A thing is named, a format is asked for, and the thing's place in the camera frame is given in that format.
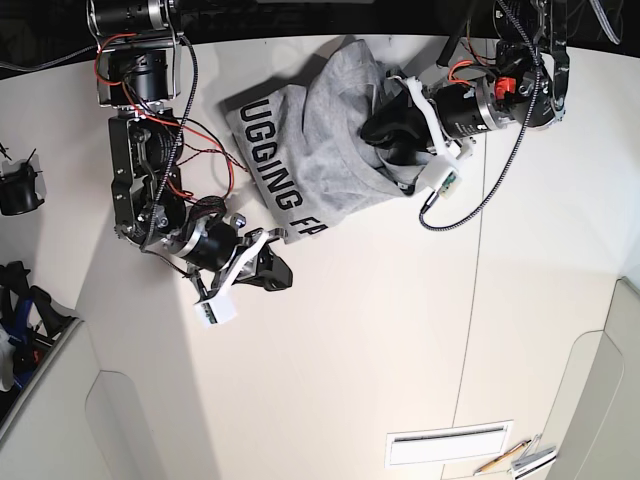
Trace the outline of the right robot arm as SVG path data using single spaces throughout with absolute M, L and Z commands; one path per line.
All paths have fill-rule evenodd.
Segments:
M 108 121 L 116 235 L 167 264 L 182 259 L 178 273 L 207 298 L 226 285 L 290 288 L 293 273 L 270 247 L 283 233 L 243 233 L 246 220 L 229 214 L 226 195 L 196 196 L 183 185 L 187 134 L 209 144 L 195 156 L 223 157 L 227 193 L 240 164 L 189 108 L 175 115 L 166 104 L 180 93 L 181 50 L 193 47 L 179 2 L 89 1 L 86 19 L 97 43 L 98 102 L 116 112 Z

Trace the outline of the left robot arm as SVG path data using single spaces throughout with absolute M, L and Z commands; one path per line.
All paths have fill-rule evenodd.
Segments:
M 570 68 L 567 16 L 564 1 L 496 1 L 492 56 L 473 53 L 452 64 L 453 44 L 445 44 L 437 63 L 447 72 L 421 92 L 446 145 L 512 123 L 543 128 L 563 117 Z

